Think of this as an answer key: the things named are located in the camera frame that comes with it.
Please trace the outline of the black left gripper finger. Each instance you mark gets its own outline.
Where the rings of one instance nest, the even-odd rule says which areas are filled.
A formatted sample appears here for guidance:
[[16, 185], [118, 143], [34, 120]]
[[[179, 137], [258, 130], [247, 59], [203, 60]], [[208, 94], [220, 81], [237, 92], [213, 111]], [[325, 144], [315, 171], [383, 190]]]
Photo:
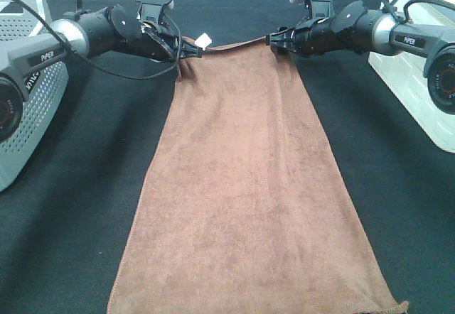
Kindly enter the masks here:
[[201, 58], [203, 49], [194, 43], [189, 43], [186, 40], [181, 41], [181, 50], [179, 54], [180, 59], [186, 58]]

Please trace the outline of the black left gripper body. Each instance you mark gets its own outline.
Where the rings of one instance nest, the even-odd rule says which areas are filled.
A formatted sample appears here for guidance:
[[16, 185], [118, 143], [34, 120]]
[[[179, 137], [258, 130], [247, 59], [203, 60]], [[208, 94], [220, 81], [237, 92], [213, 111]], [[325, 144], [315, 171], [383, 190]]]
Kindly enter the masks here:
[[113, 6], [107, 12], [114, 29], [114, 51], [149, 58], [158, 63], [171, 63], [179, 59], [178, 34], [168, 23], [140, 21], [129, 15], [123, 6]]

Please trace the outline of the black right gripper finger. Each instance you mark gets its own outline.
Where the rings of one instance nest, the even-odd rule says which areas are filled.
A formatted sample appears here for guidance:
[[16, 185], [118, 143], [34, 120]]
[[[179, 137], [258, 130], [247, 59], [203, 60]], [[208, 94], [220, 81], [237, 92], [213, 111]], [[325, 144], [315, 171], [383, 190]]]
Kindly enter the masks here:
[[274, 54], [287, 54], [289, 51], [289, 28], [278, 27], [277, 32], [270, 33], [265, 37], [265, 43]]

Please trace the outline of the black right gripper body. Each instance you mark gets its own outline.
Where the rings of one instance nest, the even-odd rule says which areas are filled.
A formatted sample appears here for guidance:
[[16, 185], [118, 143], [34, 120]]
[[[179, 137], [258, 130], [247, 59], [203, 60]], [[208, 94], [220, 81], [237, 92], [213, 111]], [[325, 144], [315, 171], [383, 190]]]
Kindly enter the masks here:
[[284, 42], [284, 49], [304, 57], [337, 50], [366, 53], [368, 44], [362, 39], [357, 25], [367, 12], [362, 1], [354, 1], [333, 18], [314, 21], [310, 26], [295, 27]]

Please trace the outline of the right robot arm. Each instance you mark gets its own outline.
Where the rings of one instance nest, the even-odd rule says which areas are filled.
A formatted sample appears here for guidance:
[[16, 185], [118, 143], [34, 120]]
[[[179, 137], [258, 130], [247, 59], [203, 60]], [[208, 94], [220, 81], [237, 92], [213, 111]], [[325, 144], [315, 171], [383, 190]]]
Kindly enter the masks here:
[[423, 76], [435, 106], [454, 113], [454, 29], [415, 24], [409, 14], [391, 9], [367, 9], [354, 1], [330, 18], [308, 19], [293, 28], [281, 28], [266, 37], [277, 53], [303, 57], [337, 50], [394, 56], [403, 52], [425, 58]]

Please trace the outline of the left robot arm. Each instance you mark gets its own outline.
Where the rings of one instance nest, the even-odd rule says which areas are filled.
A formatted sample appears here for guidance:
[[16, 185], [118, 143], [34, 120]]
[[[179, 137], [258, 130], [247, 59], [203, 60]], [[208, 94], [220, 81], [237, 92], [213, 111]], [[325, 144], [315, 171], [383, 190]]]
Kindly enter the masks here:
[[1, 44], [1, 140], [9, 139], [20, 124], [32, 74], [70, 55], [93, 58], [109, 51], [157, 63], [203, 54], [202, 48], [184, 40], [167, 23], [140, 21], [122, 6], [71, 15], [52, 22], [46, 33], [6, 41]]

